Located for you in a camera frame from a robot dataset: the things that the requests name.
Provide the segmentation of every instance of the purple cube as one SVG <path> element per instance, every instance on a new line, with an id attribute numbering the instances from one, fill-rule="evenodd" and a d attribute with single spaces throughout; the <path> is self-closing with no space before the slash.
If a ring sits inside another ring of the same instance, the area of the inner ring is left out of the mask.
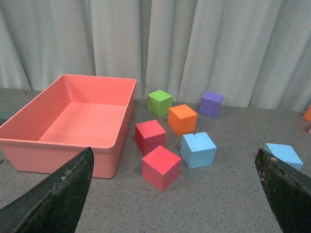
<path id="1" fill-rule="evenodd" d="M 209 91 L 205 92 L 201 98 L 199 113 L 216 118 L 219 113 L 220 106 L 222 105 L 223 98 L 223 95 Z"/>

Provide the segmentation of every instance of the foam cube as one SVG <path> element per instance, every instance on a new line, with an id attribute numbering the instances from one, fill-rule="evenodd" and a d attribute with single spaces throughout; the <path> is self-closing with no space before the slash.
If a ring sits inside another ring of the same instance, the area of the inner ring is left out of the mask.
<path id="1" fill-rule="evenodd" d="M 210 166 L 217 147 L 206 132 L 185 134 L 181 140 L 180 154 L 189 169 Z"/>
<path id="2" fill-rule="evenodd" d="M 303 166 L 303 162 L 300 160 L 292 146 L 266 143 L 263 149 L 297 170 L 300 170 Z"/>
<path id="3" fill-rule="evenodd" d="M 193 132 L 195 130 L 198 114 L 186 104 L 169 108 L 167 123 L 178 135 Z"/>
<path id="4" fill-rule="evenodd" d="M 143 155 L 158 146 L 165 146 L 166 131 L 157 120 L 150 120 L 135 125 L 135 142 Z"/>
<path id="5" fill-rule="evenodd" d="M 141 176 L 163 192 L 179 175 L 181 159 L 158 146 L 141 159 Z"/>
<path id="6" fill-rule="evenodd" d="M 303 118 L 307 120 L 308 122 L 311 122 L 311 105 L 309 106 L 305 114 L 303 115 Z"/>
<path id="7" fill-rule="evenodd" d="M 209 91 L 205 92 L 201 98 L 199 113 L 216 118 L 222 105 L 223 98 L 223 95 Z"/>
<path id="8" fill-rule="evenodd" d="M 147 95 L 147 110 L 157 117 L 168 113 L 172 106 L 172 95 L 158 90 Z"/>

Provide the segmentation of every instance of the orange cube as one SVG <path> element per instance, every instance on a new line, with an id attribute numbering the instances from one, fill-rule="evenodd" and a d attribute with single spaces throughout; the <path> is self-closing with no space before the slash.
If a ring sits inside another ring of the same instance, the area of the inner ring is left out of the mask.
<path id="1" fill-rule="evenodd" d="M 167 124 L 178 135 L 191 133 L 195 130 L 198 114 L 186 104 L 169 108 Z"/>
<path id="2" fill-rule="evenodd" d="M 311 105 L 307 109 L 306 113 L 303 115 L 303 118 L 308 122 L 311 122 Z"/>

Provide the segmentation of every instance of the curtain fold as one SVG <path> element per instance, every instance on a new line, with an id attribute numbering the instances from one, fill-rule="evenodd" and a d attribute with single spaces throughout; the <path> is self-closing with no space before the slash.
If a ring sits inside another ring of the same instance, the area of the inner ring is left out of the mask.
<path id="1" fill-rule="evenodd" d="M 304 111 L 311 1 L 0 1 L 0 87 L 43 90 L 65 73 L 137 80 L 199 102 Z"/>

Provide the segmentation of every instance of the green cube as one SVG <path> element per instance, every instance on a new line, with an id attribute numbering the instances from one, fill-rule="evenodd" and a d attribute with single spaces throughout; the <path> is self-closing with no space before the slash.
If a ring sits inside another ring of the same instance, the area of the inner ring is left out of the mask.
<path id="1" fill-rule="evenodd" d="M 169 112 L 172 101 L 173 96 L 164 91 L 152 92 L 147 96 L 147 110 L 157 117 L 161 117 Z"/>

